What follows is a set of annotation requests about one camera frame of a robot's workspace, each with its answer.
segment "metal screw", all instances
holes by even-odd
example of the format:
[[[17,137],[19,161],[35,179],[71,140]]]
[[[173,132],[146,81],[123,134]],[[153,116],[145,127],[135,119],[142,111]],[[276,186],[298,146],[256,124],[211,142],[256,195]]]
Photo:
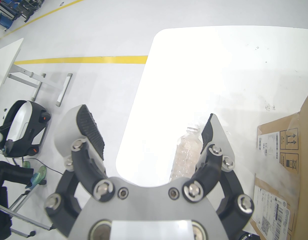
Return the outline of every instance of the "metal screw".
[[[195,197],[197,195],[199,195],[199,187],[197,185],[195,185],[194,183],[192,183],[189,187],[188,187],[188,193],[189,195],[191,195],[192,197]]]
[[[78,139],[76,141],[74,141],[73,143],[73,148],[74,149],[80,149],[83,146],[83,142],[81,139]]]
[[[225,170],[231,171],[235,168],[235,162],[229,156],[223,156],[222,167]]]
[[[195,240],[206,240],[206,234],[204,228],[197,222],[192,221],[193,233]]]
[[[64,166],[67,171],[71,171],[71,172],[74,171],[73,160],[71,156],[65,159]]]
[[[102,195],[105,195],[107,193],[108,188],[109,188],[109,185],[106,183],[103,183],[100,186],[97,186],[96,193],[101,197]]]
[[[168,195],[172,200],[177,200],[179,198],[179,191],[177,188],[170,188],[168,190]]]
[[[117,193],[117,196],[119,197],[119,199],[121,200],[124,200],[128,197],[129,195],[129,190],[127,188],[120,188],[118,193]]]
[[[183,187],[184,195],[187,199],[189,199],[191,202],[198,202],[203,198],[203,188],[201,184],[198,183],[198,181],[194,181],[192,184],[189,185],[189,187],[185,186]]]
[[[45,200],[44,208],[56,210],[60,206],[60,203],[61,195],[59,195],[58,193],[53,193]]]
[[[220,147],[217,147],[216,145],[213,145],[211,148],[208,149],[212,154],[216,156],[223,155],[222,149]]]
[[[107,179],[103,179],[95,185],[93,190],[93,196],[99,201],[103,195],[111,193],[113,191],[113,188],[113,183],[111,183]]]
[[[249,215],[253,212],[252,199],[248,195],[246,194],[239,195],[237,198],[237,204],[243,213]]]
[[[91,229],[90,240],[109,240],[112,223],[107,220],[97,222]]]

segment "qr code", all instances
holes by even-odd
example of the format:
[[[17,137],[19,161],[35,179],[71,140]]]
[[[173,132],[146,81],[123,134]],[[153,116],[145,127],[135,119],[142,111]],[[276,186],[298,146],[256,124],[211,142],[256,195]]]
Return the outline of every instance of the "qr code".
[[[266,234],[266,236],[268,234],[268,229],[269,229],[269,221],[265,217],[263,217],[263,219],[262,219],[262,231]]]

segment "bottle cap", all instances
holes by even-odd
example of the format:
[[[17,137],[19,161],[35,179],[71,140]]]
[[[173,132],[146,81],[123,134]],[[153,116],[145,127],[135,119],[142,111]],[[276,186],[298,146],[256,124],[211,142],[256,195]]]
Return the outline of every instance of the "bottle cap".
[[[187,129],[190,129],[190,130],[196,131],[196,132],[199,132],[199,130],[200,130],[199,126],[197,124],[195,125],[195,124],[192,124],[192,123],[187,125]]]

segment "blue storage bin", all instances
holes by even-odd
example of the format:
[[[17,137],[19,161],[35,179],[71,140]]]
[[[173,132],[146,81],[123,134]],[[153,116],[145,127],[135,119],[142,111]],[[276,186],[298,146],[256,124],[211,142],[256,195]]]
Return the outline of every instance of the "blue storage bin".
[[[4,26],[6,29],[9,29],[12,25],[13,21],[7,18],[6,16],[0,13],[0,25]]]

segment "table leg foot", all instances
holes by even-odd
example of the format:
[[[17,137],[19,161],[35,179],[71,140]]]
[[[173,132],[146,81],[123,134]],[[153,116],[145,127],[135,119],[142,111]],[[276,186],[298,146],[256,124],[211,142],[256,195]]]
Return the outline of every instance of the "table leg foot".
[[[71,80],[72,75],[73,75],[72,73],[67,74],[67,77],[66,77],[64,84],[63,84],[63,90],[61,91],[60,95],[58,96],[58,99],[57,99],[57,102],[56,102],[57,107],[61,106],[65,91],[66,91],[66,89],[69,85],[69,82]]]
[[[42,73],[41,76],[42,76],[43,78],[45,78],[46,74],[45,74],[45,73]],[[31,101],[32,101],[32,102],[33,102],[33,101],[35,102],[35,99],[36,99],[36,96],[37,96],[37,94],[38,94],[38,92],[39,92],[39,89],[40,89],[40,87],[41,87],[41,84],[42,84],[42,82],[39,82],[37,88],[35,89],[34,95],[33,95],[33,97],[31,98]]]

